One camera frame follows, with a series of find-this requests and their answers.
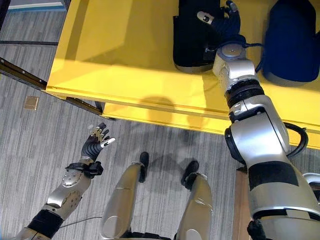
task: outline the white fingertip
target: white fingertip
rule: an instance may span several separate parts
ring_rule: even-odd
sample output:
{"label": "white fingertip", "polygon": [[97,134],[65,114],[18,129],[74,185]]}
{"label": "white fingertip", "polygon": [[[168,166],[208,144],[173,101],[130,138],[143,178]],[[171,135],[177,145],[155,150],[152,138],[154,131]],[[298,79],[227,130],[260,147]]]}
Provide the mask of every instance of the white fingertip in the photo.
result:
{"label": "white fingertip", "polygon": [[204,11],[198,11],[198,13],[196,14],[196,17],[200,20],[200,21],[202,21],[202,22],[204,22],[204,23],[206,23],[206,24],[211,24],[212,23],[212,21],[214,20],[214,17],[213,16],[211,16],[209,13],[207,13],[207,12],[204,12]]}
{"label": "white fingertip", "polygon": [[102,148],[105,148],[106,146],[112,144],[116,139],[114,137],[106,140],[106,141],[103,141],[100,145]]}

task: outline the robotic hand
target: robotic hand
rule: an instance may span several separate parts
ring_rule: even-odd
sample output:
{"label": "robotic hand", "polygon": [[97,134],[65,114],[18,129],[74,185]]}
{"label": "robotic hand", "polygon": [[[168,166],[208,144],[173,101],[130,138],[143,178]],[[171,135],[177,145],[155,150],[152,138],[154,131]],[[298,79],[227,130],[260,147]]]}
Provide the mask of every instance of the robotic hand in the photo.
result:
{"label": "robotic hand", "polygon": [[62,183],[48,197],[41,211],[23,228],[14,240],[50,240],[61,224],[77,208],[91,179],[101,175],[101,162],[96,161],[99,153],[116,139],[107,136],[104,123],[94,128],[81,150],[78,162],[65,168]]}
{"label": "robotic hand", "polygon": [[[198,13],[201,21],[217,28],[226,40],[231,34],[225,27],[236,23],[234,28],[240,28],[236,5],[231,1],[227,4],[228,19]],[[226,143],[232,157],[248,169],[253,221],[247,230],[252,239],[319,239],[320,206],[306,179],[287,158],[287,129],[260,86],[243,44],[222,44],[216,51],[213,73],[230,109],[232,124],[225,131]]]}
{"label": "robotic hand", "polygon": [[226,5],[227,7],[223,8],[227,16],[224,18],[215,18],[203,11],[199,11],[196,15],[200,21],[211,26],[212,30],[220,37],[221,43],[237,38],[241,25],[237,5],[230,0],[226,1]]}

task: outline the black cable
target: black cable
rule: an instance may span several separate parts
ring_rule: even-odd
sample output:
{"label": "black cable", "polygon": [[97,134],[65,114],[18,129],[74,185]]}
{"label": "black cable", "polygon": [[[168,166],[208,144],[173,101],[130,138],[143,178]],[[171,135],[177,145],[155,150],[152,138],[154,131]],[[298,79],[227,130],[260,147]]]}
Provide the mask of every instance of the black cable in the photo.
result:
{"label": "black cable", "polygon": [[70,225],[74,225],[74,224],[78,224],[78,223],[81,223],[81,222],[84,222],[84,221],[87,221],[87,220],[90,220],[90,219],[102,219],[102,216],[94,216],[94,217],[89,217],[89,218],[86,218],[86,219],[83,219],[83,220],[80,220],[80,221],[76,221],[76,222],[73,222],[73,223],[69,223],[67,225],[63,225],[60,227],[60,229],[64,228],[64,227],[68,227]]}
{"label": "black cable", "polygon": [[260,62],[258,63],[258,65],[255,68],[255,72],[258,73],[262,69],[262,67],[263,67],[263,65],[265,63],[265,58],[266,58],[265,47],[264,47],[264,45],[262,43],[258,43],[258,42],[257,43],[246,43],[245,46],[246,46],[246,48],[262,47],[262,56],[261,56]]}
{"label": "black cable", "polygon": [[301,128],[297,125],[294,125],[294,124],[288,123],[288,122],[284,122],[284,125],[287,129],[291,129],[291,130],[297,132],[301,137],[298,146],[292,152],[290,152],[286,155],[288,158],[292,158],[292,157],[296,156],[297,154],[299,154],[302,150],[304,150],[307,147],[309,138],[308,138],[308,135],[306,133],[305,128]]}

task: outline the dark blue cushion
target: dark blue cushion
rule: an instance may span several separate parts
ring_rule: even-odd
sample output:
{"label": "dark blue cushion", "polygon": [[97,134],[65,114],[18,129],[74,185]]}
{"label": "dark blue cushion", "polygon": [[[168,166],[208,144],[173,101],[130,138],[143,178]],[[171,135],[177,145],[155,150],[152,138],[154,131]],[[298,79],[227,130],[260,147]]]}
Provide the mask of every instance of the dark blue cushion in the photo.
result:
{"label": "dark blue cushion", "polygon": [[265,35],[263,72],[296,82],[311,82],[320,67],[316,11],[308,0],[279,0],[271,9]]}

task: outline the small tan object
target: small tan object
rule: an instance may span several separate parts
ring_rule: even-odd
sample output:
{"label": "small tan object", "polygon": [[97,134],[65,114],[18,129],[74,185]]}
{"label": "small tan object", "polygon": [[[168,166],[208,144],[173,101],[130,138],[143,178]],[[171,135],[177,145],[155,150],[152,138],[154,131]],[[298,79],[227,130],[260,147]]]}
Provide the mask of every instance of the small tan object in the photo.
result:
{"label": "small tan object", "polygon": [[37,96],[27,96],[24,102],[24,109],[37,110],[39,102],[39,97]]}

